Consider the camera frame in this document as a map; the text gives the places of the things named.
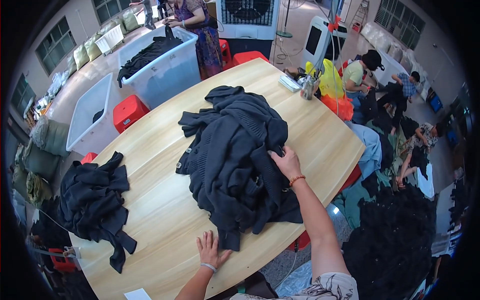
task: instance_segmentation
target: wooden table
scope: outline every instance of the wooden table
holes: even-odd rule
[[[300,158],[302,172],[327,206],[352,172],[364,150],[355,134],[323,103],[307,101],[278,83],[282,72],[256,59],[209,78],[151,111],[103,150],[94,163],[104,164],[114,151],[124,154],[130,190],[123,193],[129,209],[123,230],[137,240],[122,274],[110,265],[109,242],[82,240],[80,265],[99,299],[125,299],[123,293],[144,288],[152,299],[174,299],[199,268],[195,237],[216,227],[189,191],[189,176],[175,173],[176,163],[194,137],[185,138],[177,124],[183,111],[210,108],[204,100],[219,85],[242,85],[265,96],[288,123],[287,145]],[[259,235],[243,234],[234,252],[212,278],[209,298],[259,270],[303,231],[303,224],[269,223]]]

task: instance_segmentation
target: ribbed knit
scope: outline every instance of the ribbed knit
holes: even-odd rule
[[[301,223],[297,197],[267,153],[283,155],[287,123],[241,86],[219,86],[205,100],[213,109],[184,112],[179,121],[195,140],[177,173],[190,175],[193,198],[218,228],[219,247],[239,251],[240,233],[259,234],[267,222]]]

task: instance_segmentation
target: evaporative air cooler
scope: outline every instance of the evaporative air cooler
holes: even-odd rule
[[[230,52],[259,51],[269,58],[280,0],[217,0],[218,34]]]
[[[328,60],[333,60],[334,62],[338,59],[339,53],[343,48],[345,40],[347,39],[347,28],[339,24],[338,29],[334,30],[332,33],[335,44],[335,57],[333,57],[334,48],[332,47],[332,39],[327,32],[328,21],[319,16],[313,17],[312,21],[310,22],[310,29],[305,40],[305,45],[303,46],[301,67],[304,68],[308,61],[316,64],[320,58],[320,55],[322,54],[322,49],[324,48],[325,43],[328,43],[325,58]]]

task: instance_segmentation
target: purple floral dress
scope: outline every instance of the purple floral dress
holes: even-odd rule
[[[185,21],[193,17],[193,11],[202,8],[205,14],[205,23],[208,22],[207,6],[202,0],[183,0],[181,7],[175,3],[175,17],[180,21]],[[220,42],[218,41],[218,31],[211,27],[198,29],[188,29],[188,31],[198,35],[197,50],[198,67],[200,69],[200,77],[202,80],[212,77],[222,72],[223,62],[220,50]]]

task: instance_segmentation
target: white plastic bin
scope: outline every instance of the white plastic bin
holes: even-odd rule
[[[103,56],[105,56],[107,53],[111,53],[113,48],[120,42],[123,42],[123,33],[121,32],[120,25],[117,25],[99,38],[95,44],[100,48]]]
[[[130,85],[137,96],[154,109],[170,98],[200,82],[195,44],[198,36],[183,28],[172,28],[173,35],[183,43],[162,54],[129,79],[122,79],[122,85]],[[119,50],[119,70],[138,52],[153,43],[153,37],[165,36],[161,26],[141,36]]]
[[[382,57],[382,65],[385,67],[384,71],[378,68],[373,72],[373,75],[379,84],[386,86],[389,82],[395,83],[395,80],[392,79],[392,74],[408,74],[405,68],[402,67],[398,61],[393,59],[393,57],[378,49],[377,52],[380,54],[380,57]]]
[[[99,154],[118,135],[113,126],[113,108],[122,101],[117,88],[112,88],[113,73],[108,74],[78,99],[68,130],[67,151],[85,156]],[[92,123],[94,115],[102,116]]]

